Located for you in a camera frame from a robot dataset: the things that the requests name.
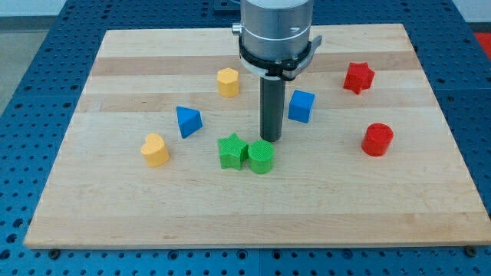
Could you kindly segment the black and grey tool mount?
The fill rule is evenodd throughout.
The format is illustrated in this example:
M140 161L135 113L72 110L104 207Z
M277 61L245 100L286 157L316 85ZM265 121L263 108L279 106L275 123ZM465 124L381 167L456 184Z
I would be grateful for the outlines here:
M318 35L308 41L306 49L299 55L282 61L261 59L243 46L242 37L238 41L240 60L248 71L270 81L293 81L311 63L317 48L322 44L322 36Z

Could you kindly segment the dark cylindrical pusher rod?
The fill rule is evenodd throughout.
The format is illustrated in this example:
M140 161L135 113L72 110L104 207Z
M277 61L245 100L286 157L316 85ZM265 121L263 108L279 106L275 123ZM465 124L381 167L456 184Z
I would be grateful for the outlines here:
M260 79L260 136L275 142L282 135L285 82Z

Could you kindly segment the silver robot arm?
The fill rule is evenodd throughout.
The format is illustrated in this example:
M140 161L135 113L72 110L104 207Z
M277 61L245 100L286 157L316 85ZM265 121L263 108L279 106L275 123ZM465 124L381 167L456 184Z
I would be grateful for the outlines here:
M238 37L242 65L259 77L260 137L282 136L286 84L311 63L322 36L310 37L312 0L243 0Z

